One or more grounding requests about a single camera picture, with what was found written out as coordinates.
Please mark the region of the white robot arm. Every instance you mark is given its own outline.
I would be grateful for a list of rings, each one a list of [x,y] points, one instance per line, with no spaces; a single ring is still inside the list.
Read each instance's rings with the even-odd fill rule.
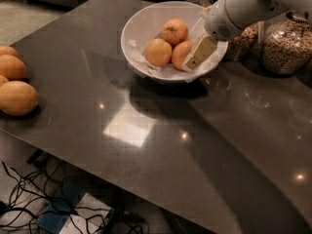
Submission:
[[[312,0],[217,0],[202,11],[202,29],[196,35],[195,44],[182,63],[182,68],[187,71],[191,69],[186,64],[197,57],[205,35],[209,34],[217,41],[229,41],[248,26],[273,19],[284,12],[295,12],[311,24]]]

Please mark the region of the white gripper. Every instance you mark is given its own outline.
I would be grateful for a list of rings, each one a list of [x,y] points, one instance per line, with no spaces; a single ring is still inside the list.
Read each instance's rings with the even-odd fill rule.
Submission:
[[[209,7],[205,15],[204,28],[212,36],[204,35],[192,48],[182,63],[184,71],[196,69],[209,58],[217,48],[216,40],[229,41],[242,32],[228,16],[226,0],[217,0]]]

